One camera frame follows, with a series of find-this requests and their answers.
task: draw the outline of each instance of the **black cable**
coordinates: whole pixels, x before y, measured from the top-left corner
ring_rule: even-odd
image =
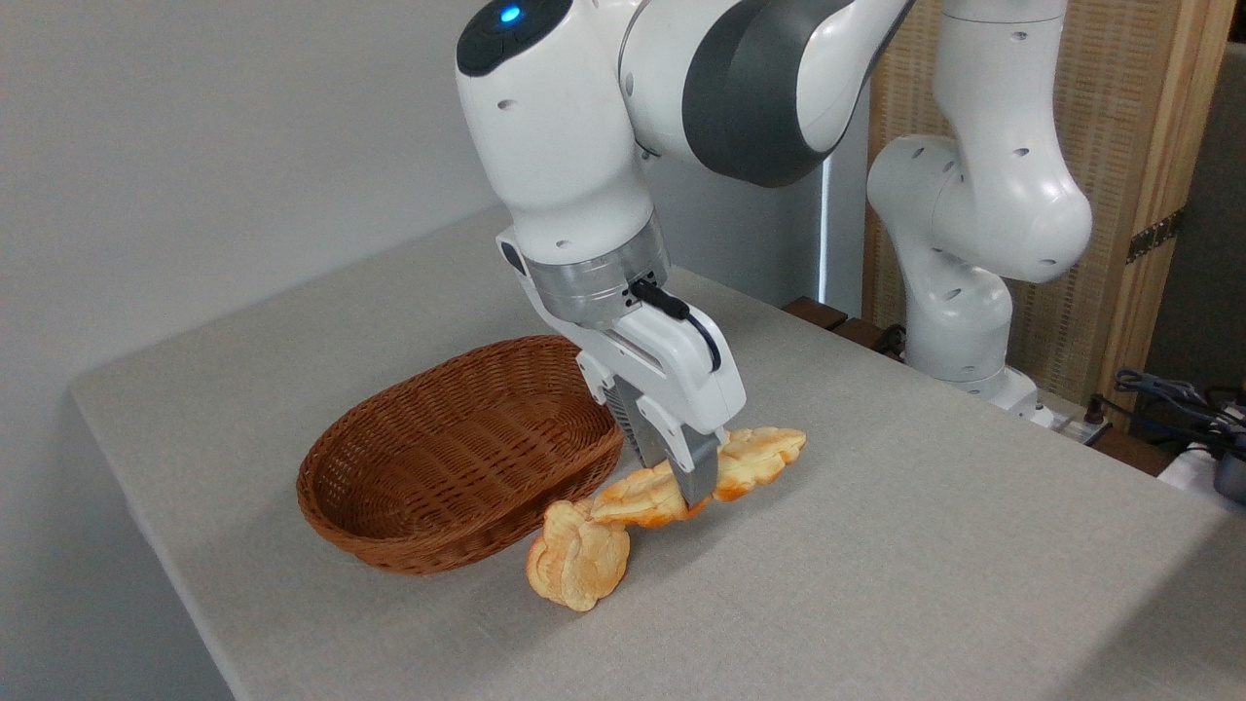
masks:
[[[723,367],[723,355],[719,354],[718,342],[714,342],[714,336],[709,334],[709,329],[701,325],[700,320],[697,316],[694,316],[690,311],[688,313],[688,320],[701,334],[701,337],[705,339],[705,344],[709,345],[709,357],[711,361],[711,367],[709,372],[711,374],[718,372],[718,370]]]
[[[1148,441],[1151,446],[1159,448],[1160,446],[1166,446],[1169,443],[1189,443],[1189,441],[1181,438],[1180,436],[1168,436],[1164,438],[1153,438]]]
[[[1210,392],[1217,388],[1209,388],[1207,393],[1200,395],[1194,385],[1181,381],[1165,380],[1159,376],[1145,374],[1135,369],[1121,369],[1113,377],[1116,392],[1138,393],[1153,397],[1166,403],[1182,415],[1209,425],[1216,422],[1232,423],[1246,430],[1246,420],[1235,417],[1211,401]]]
[[[710,359],[709,372],[711,374],[718,372],[718,370],[723,367],[723,355],[721,352],[719,352],[718,342],[714,341],[714,336],[710,335],[709,329],[706,329],[705,325],[701,324],[700,320],[693,315],[692,308],[688,305],[687,301],[675,296],[674,294],[668,293],[657,284],[653,284],[652,281],[643,278],[633,281],[629,289],[632,290],[632,294],[635,294],[635,298],[639,299],[640,301],[644,301],[645,304],[653,304],[654,306],[660,309],[662,313],[667,314],[668,316],[675,320],[688,321],[693,324],[693,327],[697,329],[697,332],[699,332],[701,337],[705,339],[705,345],[709,345],[709,359]]]
[[[1174,426],[1169,426],[1169,425],[1160,425],[1160,423],[1156,423],[1156,422],[1154,422],[1151,420],[1148,420],[1146,417],[1143,417],[1141,415],[1138,415],[1135,412],[1130,412],[1129,410],[1121,407],[1120,405],[1116,405],[1115,402],[1108,400],[1106,397],[1104,397],[1101,395],[1094,395],[1094,396],[1091,396],[1091,398],[1095,400],[1095,401],[1098,401],[1098,402],[1101,402],[1104,406],[1111,408],[1113,411],[1115,411],[1115,412],[1118,412],[1120,415],[1124,415],[1124,416],[1126,416],[1126,417],[1129,417],[1129,418],[1131,418],[1131,420],[1134,420],[1134,421],[1136,421],[1136,422],[1139,422],[1139,423],[1141,423],[1141,425],[1144,425],[1144,426],[1146,426],[1149,428],[1153,428],[1153,430],[1155,430],[1155,431],[1158,431],[1160,433],[1168,433],[1170,436],[1179,436],[1179,437],[1186,438],[1186,440],[1189,440],[1189,441],[1191,441],[1194,443],[1201,443],[1204,446],[1207,446],[1209,448],[1216,448],[1216,449],[1231,453],[1231,454],[1234,454],[1235,457],[1237,457],[1240,459],[1246,461],[1246,451],[1242,451],[1237,446],[1236,441],[1234,441],[1234,442],[1221,441],[1220,436],[1222,436],[1222,435],[1220,435],[1220,433],[1211,433],[1211,432],[1200,433],[1200,432],[1189,431],[1189,430],[1184,430],[1184,428],[1174,427]]]
[[[878,340],[870,346],[875,354],[895,354],[900,356],[905,352],[905,341],[908,339],[907,329],[901,324],[891,324],[883,329]]]

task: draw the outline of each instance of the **white wall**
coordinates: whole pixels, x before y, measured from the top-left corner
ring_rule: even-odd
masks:
[[[493,204],[451,77],[480,4],[0,4],[0,699],[228,696],[66,386]],[[811,293],[801,186],[653,177],[678,261]]]

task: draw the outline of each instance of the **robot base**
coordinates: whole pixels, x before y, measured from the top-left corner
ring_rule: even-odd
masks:
[[[1034,381],[1007,366],[987,381],[951,382],[948,385],[1043,428],[1052,428],[1052,425],[1055,423],[1055,415],[1039,402],[1038,387]],[[983,387],[989,387],[989,390],[983,390]]]

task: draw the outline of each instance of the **table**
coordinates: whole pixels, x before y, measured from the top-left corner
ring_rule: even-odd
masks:
[[[373,393],[545,332],[491,209],[80,379],[72,396],[240,700],[1246,697],[1246,524],[721,285],[775,484],[633,533],[587,615],[528,540],[432,578],[319,539],[298,466]],[[621,471],[634,468],[625,459]]]

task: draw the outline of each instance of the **silver flange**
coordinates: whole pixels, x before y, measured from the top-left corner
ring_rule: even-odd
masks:
[[[667,283],[670,256],[657,214],[614,250],[563,265],[525,260],[545,308],[554,316],[602,330],[639,306],[629,286],[640,278]]]

